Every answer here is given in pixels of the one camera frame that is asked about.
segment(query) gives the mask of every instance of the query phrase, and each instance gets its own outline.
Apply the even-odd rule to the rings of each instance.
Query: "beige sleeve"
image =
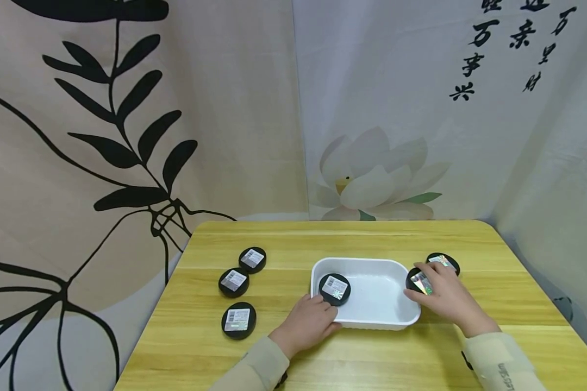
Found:
[[[289,359],[268,337],[261,338],[210,391],[272,391],[289,367]]]
[[[468,338],[464,350],[486,391],[545,391],[528,357],[508,334]]]

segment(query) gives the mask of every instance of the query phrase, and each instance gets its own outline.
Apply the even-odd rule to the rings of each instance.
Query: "person's right hand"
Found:
[[[410,300],[430,308],[434,313],[453,322],[466,338],[500,332],[500,327],[470,295],[451,267],[441,262],[415,263],[433,285],[433,294],[405,289]]]
[[[292,357],[299,351],[318,345],[330,334],[341,329],[335,323],[336,307],[324,301],[322,295],[305,295],[300,299],[287,319],[277,327],[269,338],[287,356]]]

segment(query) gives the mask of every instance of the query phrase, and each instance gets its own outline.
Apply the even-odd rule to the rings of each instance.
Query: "black lid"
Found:
[[[324,301],[330,305],[344,305],[350,297],[350,281],[348,281],[346,277],[337,273],[327,274],[322,277],[322,280],[320,280],[318,291],[322,297],[324,297]]]
[[[260,272],[265,267],[267,255],[261,247],[246,248],[239,255],[239,267],[246,272],[254,274]]]
[[[226,297],[239,297],[246,293],[251,284],[251,277],[242,268],[228,269],[220,276],[218,287]]]
[[[422,289],[420,289],[420,287],[418,287],[418,285],[415,284],[416,281],[421,281],[421,284],[425,287],[428,286],[431,289],[430,292],[432,293],[432,287],[430,285],[430,282],[428,281],[428,278],[426,277],[426,275],[424,275],[424,273],[422,273],[422,275],[415,277],[420,272],[421,272],[420,268],[413,268],[407,273],[406,287],[407,287],[407,289],[411,289],[412,291],[424,293],[425,295],[429,295],[430,293],[422,291]]]
[[[457,275],[459,275],[459,273],[461,273],[461,267],[459,267],[459,264],[457,263],[457,261],[455,261],[453,257],[451,257],[447,254],[432,253],[426,257],[426,263],[429,263],[429,262],[441,262],[441,263],[445,264],[446,266],[447,266],[447,264],[450,264],[454,268],[454,272],[457,273]]]
[[[248,338],[256,325],[257,312],[245,301],[229,306],[222,316],[222,331],[233,340]]]

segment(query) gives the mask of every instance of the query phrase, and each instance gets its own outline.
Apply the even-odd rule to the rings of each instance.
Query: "black chinese character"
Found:
[[[467,86],[461,86],[461,88],[459,88],[459,86],[455,86],[454,89],[456,92],[448,96],[452,96],[452,100],[459,99],[459,96],[462,96],[465,100],[470,100],[470,96],[467,94],[474,94],[474,90],[471,90],[471,87],[474,87],[474,83],[472,82],[467,83]]]
[[[502,0],[483,0],[483,5],[480,8],[484,9],[483,13],[487,13],[489,11],[500,11],[502,7],[500,7],[500,3]]]
[[[463,58],[463,61],[467,61],[467,64],[464,67],[462,67],[462,70],[465,71],[465,77],[469,78],[471,76],[472,71],[480,66],[478,62],[481,61],[483,58],[485,58],[485,56],[481,56],[478,53],[474,53],[474,57]]]
[[[530,43],[530,41],[527,40],[528,34],[535,34],[537,32],[537,30],[530,28],[532,25],[533,22],[527,19],[527,22],[520,27],[520,32],[511,36],[515,42],[511,42],[509,44],[509,48],[515,46],[516,49],[519,49],[522,44],[524,44],[524,46],[528,46]]]
[[[555,36],[557,36],[559,33],[561,33],[567,25],[567,16],[572,12],[576,12],[576,7],[572,7],[565,12],[561,12],[559,14],[561,20],[559,21],[559,24],[557,24],[557,28],[554,29],[554,31],[550,34],[554,34]]]
[[[552,53],[552,50],[554,50],[554,48],[556,48],[557,44],[553,43],[550,46],[546,46],[544,48],[544,54],[542,56],[544,56],[544,58],[541,59],[541,61],[539,62],[540,64],[544,64],[544,62],[548,62],[548,56],[550,55],[550,53]]]
[[[527,86],[524,87],[524,90],[522,92],[524,92],[525,90],[532,91],[535,88],[535,85],[537,84],[537,81],[539,79],[541,79],[541,71],[539,71],[537,77],[535,77],[535,75],[532,75],[530,79],[528,79]]]
[[[541,11],[550,4],[544,4],[544,0],[526,0],[527,5],[523,5],[520,9],[528,9],[528,11],[537,12]]]
[[[474,41],[470,42],[470,45],[476,45],[477,48],[480,48],[487,40],[491,37],[491,33],[487,31],[490,26],[495,26],[496,24],[500,24],[500,21],[497,19],[484,22],[481,24],[477,24],[474,27],[474,30],[478,31],[478,34],[474,37]]]

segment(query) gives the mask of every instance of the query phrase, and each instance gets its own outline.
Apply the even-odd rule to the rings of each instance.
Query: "fabric backdrop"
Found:
[[[307,218],[484,219],[587,342],[587,1],[0,0],[0,390],[112,388],[200,222]]]

